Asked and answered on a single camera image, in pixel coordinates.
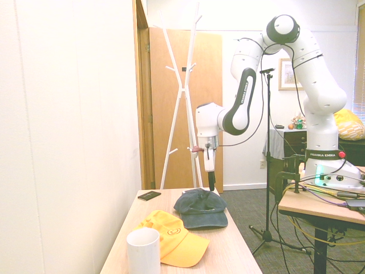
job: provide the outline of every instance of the tripod legs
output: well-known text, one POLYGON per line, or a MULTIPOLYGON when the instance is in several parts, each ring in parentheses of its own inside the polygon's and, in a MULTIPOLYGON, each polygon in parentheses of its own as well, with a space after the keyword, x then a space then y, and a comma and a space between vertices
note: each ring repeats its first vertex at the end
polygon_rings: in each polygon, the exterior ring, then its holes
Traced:
POLYGON ((282 245, 285 245, 286 247, 290 247, 291 249, 296 249, 296 250, 299 250, 299 251, 302 251, 304 252, 305 254, 308 254, 310 255, 311 254, 311 251, 305 249, 305 248, 302 248, 302 247, 296 247, 294 245, 291 245, 291 244, 287 244, 287 243, 284 243, 283 241, 278 241, 278 240, 275 240, 273 239, 272 235, 271 235, 271 232, 270 231, 265 231, 265 230, 257 230, 256 228, 254 228, 252 225, 249 225, 249 228, 253 231, 253 232, 256 232, 258 234, 261 235, 262 237, 262 242, 260 243, 260 245, 255 248, 255 250, 252 252, 252 255, 254 255, 256 253, 256 251, 258 251, 262 246, 263 244, 265 243, 269 243, 271 241, 275 242, 275 243, 278 243, 278 244, 282 244, 282 245))

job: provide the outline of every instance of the black table leg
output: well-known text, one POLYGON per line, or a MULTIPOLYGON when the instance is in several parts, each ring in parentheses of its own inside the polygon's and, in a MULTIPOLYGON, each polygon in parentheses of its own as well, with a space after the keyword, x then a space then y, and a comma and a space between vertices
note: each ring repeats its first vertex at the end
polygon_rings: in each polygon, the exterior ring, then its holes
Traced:
MULTIPOLYGON (((328 226, 325 224, 316 224, 317 227, 323 229, 323 230, 327 230, 328 226)), ((327 240, 327 232, 319 230, 319 229, 315 229, 315 233, 314 236, 317 239, 321 239, 321 240, 327 240)), ((315 252, 314 252, 314 274, 326 274, 326 263, 327 263, 327 244, 322 242, 322 241, 318 241, 315 240, 314 241, 314 247, 315 247, 315 252)))

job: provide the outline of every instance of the white coat rack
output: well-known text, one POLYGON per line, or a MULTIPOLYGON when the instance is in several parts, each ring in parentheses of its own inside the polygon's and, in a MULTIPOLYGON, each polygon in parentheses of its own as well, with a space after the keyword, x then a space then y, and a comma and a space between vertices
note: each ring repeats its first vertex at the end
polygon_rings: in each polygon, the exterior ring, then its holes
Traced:
POLYGON ((168 145, 167 145, 165 164, 164 164, 164 170, 163 170, 163 174, 162 174, 160 189, 163 189, 164 185, 165 185, 165 177, 166 177, 166 171, 167 171, 167 164, 168 164, 168 161, 169 161, 169 156, 170 156, 170 154, 177 151, 177 148, 175 148, 174 150, 171 151, 171 143, 172 143, 173 133, 174 133, 174 130, 175 130, 177 112, 179 111, 179 104, 180 104, 180 99, 181 99, 182 94, 185 95, 185 100, 186 100, 186 114, 187 114, 187 118, 188 118, 188 131, 189 131, 189 140, 190 140, 190 147, 188 147, 187 149, 190 150, 190 157, 191 157, 191 161, 192 161, 194 187, 196 187, 195 165, 197 167, 199 187, 203 187, 203 183, 202 183, 202 180, 201 180, 201 171, 200 171, 198 152, 192 152, 192 148, 194 146, 196 146, 196 138, 195 138, 195 128, 194 128, 194 121, 193 121, 192 105, 191 105, 190 93, 189 93, 190 73, 193 71, 193 68, 196 65, 196 63, 192 64, 192 57, 193 57, 195 35, 196 35, 196 24, 201 18, 201 16, 198 17, 198 10, 199 10, 199 3, 197 3, 197 6, 196 6, 193 27, 192 27, 192 30, 191 30, 191 33, 190 33, 190 44, 189 44, 189 52, 188 52, 188 61, 187 61, 187 64, 186 64, 186 74, 185 74, 184 87, 181 83, 179 70, 177 68, 175 57, 174 57, 172 49, 171 49, 171 44, 170 44, 170 40, 169 40, 169 37, 167 35, 167 31, 166 31, 166 28, 165 28, 164 19, 163 19, 161 11, 159 11, 160 18, 161 18, 161 23, 162 23, 162 26, 163 26, 162 30, 164 32, 167 48, 169 50, 171 61, 172 61, 172 64, 173 64, 173 68, 169 67, 169 66, 166 66, 166 68, 175 72, 177 82, 179 83, 179 91, 177 93, 177 98, 176 98, 175 111, 174 111, 173 119, 172 119, 170 137, 169 137, 169 142, 168 142, 168 145))

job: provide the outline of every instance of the gray cloth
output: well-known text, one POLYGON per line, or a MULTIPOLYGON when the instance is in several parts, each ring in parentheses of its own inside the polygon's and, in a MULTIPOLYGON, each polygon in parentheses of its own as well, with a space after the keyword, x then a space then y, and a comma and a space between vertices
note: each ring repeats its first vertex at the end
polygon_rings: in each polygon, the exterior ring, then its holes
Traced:
POLYGON ((180 196, 174 209, 180 213, 186 229, 220 228, 228 225, 224 209, 227 204, 212 191, 196 188, 180 196))
MULTIPOLYGON (((270 129, 270 154, 271 157, 282 160, 284 156, 284 132, 305 131, 305 130, 279 130, 275 128, 270 129)), ((263 146, 262 153, 266 156, 267 142, 263 146)))

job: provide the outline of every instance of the baseboard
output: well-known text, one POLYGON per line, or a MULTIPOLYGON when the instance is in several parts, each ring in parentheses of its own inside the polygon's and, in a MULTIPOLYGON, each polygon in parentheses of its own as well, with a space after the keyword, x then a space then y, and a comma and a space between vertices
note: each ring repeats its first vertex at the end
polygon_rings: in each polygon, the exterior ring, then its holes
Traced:
POLYGON ((258 190, 266 188, 266 183, 254 183, 254 184, 228 184, 223 185, 223 191, 230 190, 258 190))

